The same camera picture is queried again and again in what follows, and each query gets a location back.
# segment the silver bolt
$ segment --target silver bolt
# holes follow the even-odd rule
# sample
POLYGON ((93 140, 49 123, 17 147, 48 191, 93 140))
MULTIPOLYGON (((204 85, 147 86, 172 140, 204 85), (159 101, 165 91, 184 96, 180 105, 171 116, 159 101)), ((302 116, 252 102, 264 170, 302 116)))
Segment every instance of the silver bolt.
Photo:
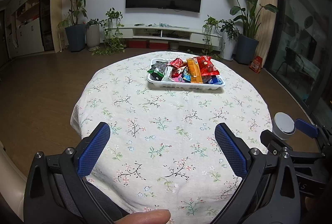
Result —
POLYGON ((288 152, 283 152, 283 157, 284 157, 285 159, 288 159, 288 158, 289 158, 289 154, 288 154, 288 152))
POLYGON ((39 151, 39 152, 36 153, 36 155, 34 155, 34 157, 35 157, 36 159, 39 159, 39 158, 41 158, 42 156, 43 156, 42 151, 39 151))
POLYGON ((72 147, 68 147, 64 152, 67 154, 67 155, 71 155, 72 153, 74 153, 74 148, 72 147))
POLYGON ((254 155, 258 155, 259 154, 259 150, 257 148, 252 148, 251 149, 251 153, 253 153, 254 155))

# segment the curtain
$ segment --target curtain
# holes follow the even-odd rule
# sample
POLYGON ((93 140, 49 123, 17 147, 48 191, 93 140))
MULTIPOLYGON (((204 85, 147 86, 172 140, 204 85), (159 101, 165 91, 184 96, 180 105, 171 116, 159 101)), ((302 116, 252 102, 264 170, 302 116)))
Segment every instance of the curtain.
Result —
MULTIPOLYGON (((277 6, 277 0, 259 0, 261 5, 273 4, 277 6)), ((256 40, 259 41, 255 56, 260 56, 263 59, 263 64, 268 54, 270 43, 274 30, 274 23, 276 21, 276 14, 262 9, 260 11, 260 18, 258 23, 262 23, 257 31, 256 40)))

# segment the white plastic tray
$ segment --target white plastic tray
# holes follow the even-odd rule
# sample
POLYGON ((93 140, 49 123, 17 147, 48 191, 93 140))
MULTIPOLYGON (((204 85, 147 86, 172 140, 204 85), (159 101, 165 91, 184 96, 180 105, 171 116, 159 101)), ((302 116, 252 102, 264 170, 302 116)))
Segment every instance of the white plastic tray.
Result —
MULTIPOLYGON (((164 58, 154 58, 151 60, 150 67, 155 64, 156 61, 172 61, 171 59, 164 58)), ((200 88, 200 89, 217 89, 225 86, 225 81, 219 76, 219 79, 222 81, 221 85, 213 84, 196 84, 196 83, 184 83, 184 82, 169 82, 169 81, 155 81, 152 79, 151 74, 147 76, 147 80, 154 84, 156 87, 178 87, 178 88, 200 88)))

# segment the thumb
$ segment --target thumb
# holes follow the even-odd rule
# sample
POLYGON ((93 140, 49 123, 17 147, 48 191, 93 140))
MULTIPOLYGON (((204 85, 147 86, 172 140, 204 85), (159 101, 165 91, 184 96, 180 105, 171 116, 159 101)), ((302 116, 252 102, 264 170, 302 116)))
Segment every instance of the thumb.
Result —
POLYGON ((166 224, 171 218, 167 209, 152 210, 146 213, 133 213, 116 221, 116 224, 166 224))

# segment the tablecloth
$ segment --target tablecloth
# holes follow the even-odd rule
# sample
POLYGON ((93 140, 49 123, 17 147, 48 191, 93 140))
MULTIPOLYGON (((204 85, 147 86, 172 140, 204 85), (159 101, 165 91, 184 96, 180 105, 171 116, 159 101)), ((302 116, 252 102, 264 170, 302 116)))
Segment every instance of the tablecloth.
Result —
POLYGON ((71 125, 82 138, 99 122, 109 124, 111 137, 88 180, 129 213, 167 208, 170 223, 181 224, 209 223, 218 214, 241 181, 215 141, 218 123, 267 152, 259 138, 272 130, 267 105, 221 62, 212 60, 223 89, 157 88, 147 81, 151 59, 193 56, 152 52, 109 65, 75 105, 71 125))

